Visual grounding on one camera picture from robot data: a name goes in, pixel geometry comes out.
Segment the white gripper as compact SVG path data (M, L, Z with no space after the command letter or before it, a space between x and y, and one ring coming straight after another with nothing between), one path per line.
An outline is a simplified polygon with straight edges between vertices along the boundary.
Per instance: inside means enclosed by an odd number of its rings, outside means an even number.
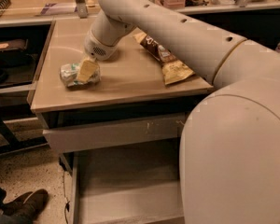
M84 40L85 52L99 61L109 59L117 50L118 39L112 34L89 30ZM99 80L99 65L84 59L77 73L77 80L82 83L97 82Z

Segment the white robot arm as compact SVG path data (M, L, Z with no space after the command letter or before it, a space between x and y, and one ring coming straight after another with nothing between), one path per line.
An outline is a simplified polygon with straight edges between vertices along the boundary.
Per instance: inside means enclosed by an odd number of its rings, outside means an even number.
M215 88L181 136L186 224L280 224L280 54L152 0L98 2L90 56L108 59L139 28Z

